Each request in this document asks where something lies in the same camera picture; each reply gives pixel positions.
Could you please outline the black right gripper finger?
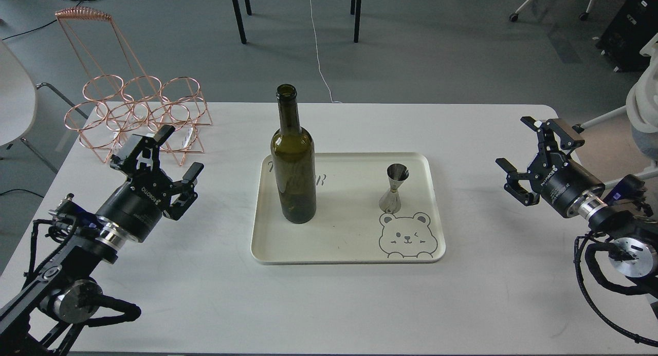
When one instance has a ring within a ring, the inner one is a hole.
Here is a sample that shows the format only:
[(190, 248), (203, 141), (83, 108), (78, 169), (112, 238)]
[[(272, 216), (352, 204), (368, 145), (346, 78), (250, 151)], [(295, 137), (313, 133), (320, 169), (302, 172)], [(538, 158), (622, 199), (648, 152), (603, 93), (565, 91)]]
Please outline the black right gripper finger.
[(520, 121), (535, 131), (538, 138), (538, 153), (531, 169), (539, 166), (544, 169), (563, 167), (571, 161), (571, 152), (582, 147), (584, 138), (563, 119), (549, 119), (545, 122), (524, 116)]
[(500, 166), (507, 174), (504, 190), (511, 194), (524, 206), (536, 205), (540, 201), (540, 195), (535, 192), (529, 192), (520, 185), (521, 180), (536, 180), (538, 174), (530, 170), (526, 173), (519, 173), (517, 169), (510, 164), (505, 158), (496, 158), (496, 164)]

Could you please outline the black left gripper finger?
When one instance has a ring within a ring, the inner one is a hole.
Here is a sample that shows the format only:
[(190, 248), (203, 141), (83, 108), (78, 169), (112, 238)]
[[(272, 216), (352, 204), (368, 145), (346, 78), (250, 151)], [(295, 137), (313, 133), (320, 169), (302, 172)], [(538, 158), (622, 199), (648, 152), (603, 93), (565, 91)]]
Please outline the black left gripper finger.
[(204, 167), (205, 165), (200, 162), (193, 162), (182, 179), (173, 183), (171, 195), (178, 195), (178, 197), (166, 208), (166, 218), (179, 220), (196, 201), (198, 194), (194, 188), (196, 180)]
[(174, 126), (162, 125), (154, 136), (131, 135), (122, 148), (111, 155), (109, 166), (129, 178), (159, 173), (160, 147), (174, 131)]

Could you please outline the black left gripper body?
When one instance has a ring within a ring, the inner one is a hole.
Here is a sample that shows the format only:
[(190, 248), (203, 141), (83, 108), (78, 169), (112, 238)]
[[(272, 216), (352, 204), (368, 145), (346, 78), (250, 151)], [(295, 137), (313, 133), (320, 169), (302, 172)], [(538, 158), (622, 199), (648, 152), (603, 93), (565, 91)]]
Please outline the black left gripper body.
[(99, 207), (96, 215), (105, 222), (115, 223), (130, 239), (143, 242), (162, 219), (179, 193), (181, 182), (174, 182), (162, 169), (145, 162)]

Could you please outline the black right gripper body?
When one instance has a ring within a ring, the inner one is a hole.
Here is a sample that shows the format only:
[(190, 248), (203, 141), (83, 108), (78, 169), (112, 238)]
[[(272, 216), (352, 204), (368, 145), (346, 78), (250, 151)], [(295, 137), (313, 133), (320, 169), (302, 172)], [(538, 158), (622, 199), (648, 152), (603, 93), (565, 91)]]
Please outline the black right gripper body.
[(576, 215), (578, 208), (573, 204), (585, 192), (600, 196), (603, 190), (604, 183), (599, 178), (580, 164), (566, 161), (550, 166), (534, 183), (534, 192), (563, 218)]

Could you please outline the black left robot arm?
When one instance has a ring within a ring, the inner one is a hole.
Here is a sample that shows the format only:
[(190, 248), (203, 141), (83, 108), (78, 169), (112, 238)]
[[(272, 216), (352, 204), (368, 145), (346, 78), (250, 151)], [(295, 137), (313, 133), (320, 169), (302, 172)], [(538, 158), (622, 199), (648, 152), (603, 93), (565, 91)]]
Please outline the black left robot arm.
[(139, 318), (138, 305), (105, 295), (91, 274), (115, 262), (125, 241), (144, 241), (163, 217), (179, 220), (197, 199), (204, 165), (193, 163), (177, 182), (160, 168), (160, 147), (174, 131), (163, 125), (153, 136), (130, 136), (109, 162), (126, 181), (96, 213), (69, 194), (50, 220), (33, 221), (23, 288), (2, 308), (2, 355), (66, 355), (85, 327)]

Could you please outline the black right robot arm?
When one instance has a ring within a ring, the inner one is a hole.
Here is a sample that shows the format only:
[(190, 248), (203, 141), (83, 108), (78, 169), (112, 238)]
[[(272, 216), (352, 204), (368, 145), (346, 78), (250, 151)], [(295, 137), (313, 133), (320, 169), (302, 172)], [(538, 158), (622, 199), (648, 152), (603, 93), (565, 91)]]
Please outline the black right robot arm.
[(537, 154), (522, 173), (505, 158), (496, 164), (507, 174), (504, 190), (524, 206), (546, 201), (562, 218), (581, 216), (588, 233), (574, 241), (578, 286), (590, 308), (616, 332), (638, 344), (656, 341), (613, 323), (599, 310), (584, 284), (582, 263), (602, 288), (625, 296), (656, 297), (656, 220), (646, 203), (645, 183), (634, 174), (607, 191), (602, 181), (574, 161), (584, 144), (581, 130), (564, 120), (520, 121), (537, 136)]

